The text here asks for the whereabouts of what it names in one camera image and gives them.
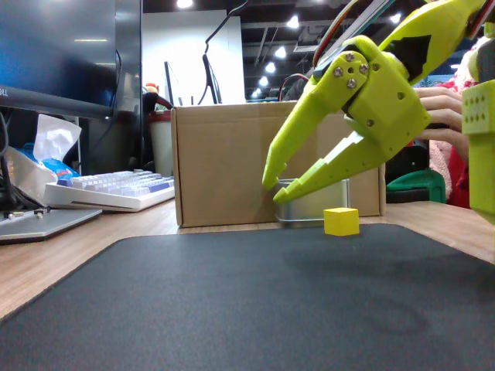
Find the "person's hand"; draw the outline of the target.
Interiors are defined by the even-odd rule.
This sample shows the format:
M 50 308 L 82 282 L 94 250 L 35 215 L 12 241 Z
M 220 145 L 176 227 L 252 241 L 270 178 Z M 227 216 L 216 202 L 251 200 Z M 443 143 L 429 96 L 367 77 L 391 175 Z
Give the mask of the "person's hand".
M 462 96 L 444 87 L 415 88 L 415 92 L 430 115 L 431 123 L 446 126 L 425 129 L 418 139 L 447 142 L 466 162 L 469 159 L 469 138 L 462 133 Z

